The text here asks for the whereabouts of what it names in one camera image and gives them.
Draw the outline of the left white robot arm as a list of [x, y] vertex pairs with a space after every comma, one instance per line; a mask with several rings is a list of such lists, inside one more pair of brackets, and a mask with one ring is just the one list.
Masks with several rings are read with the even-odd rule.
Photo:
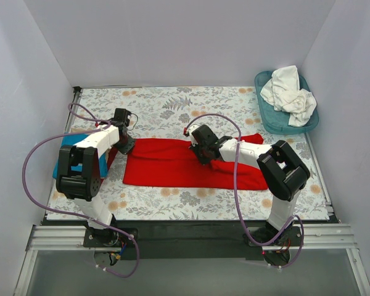
[[131, 116], [130, 111], [117, 108], [108, 128], [102, 125], [82, 141], [59, 150], [56, 189], [79, 206], [90, 228], [106, 229], [114, 220], [99, 195], [102, 179], [99, 160], [113, 147], [124, 155], [131, 152], [136, 142], [128, 134]]

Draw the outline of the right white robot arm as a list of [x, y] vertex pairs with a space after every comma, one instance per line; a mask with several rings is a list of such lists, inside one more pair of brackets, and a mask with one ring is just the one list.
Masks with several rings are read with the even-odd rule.
[[300, 191], [310, 178], [309, 169], [287, 142], [268, 145], [230, 136], [218, 138], [207, 125], [185, 128], [184, 135], [190, 137], [190, 149], [202, 164], [220, 160], [259, 169], [273, 195], [267, 224], [277, 231], [287, 228]]

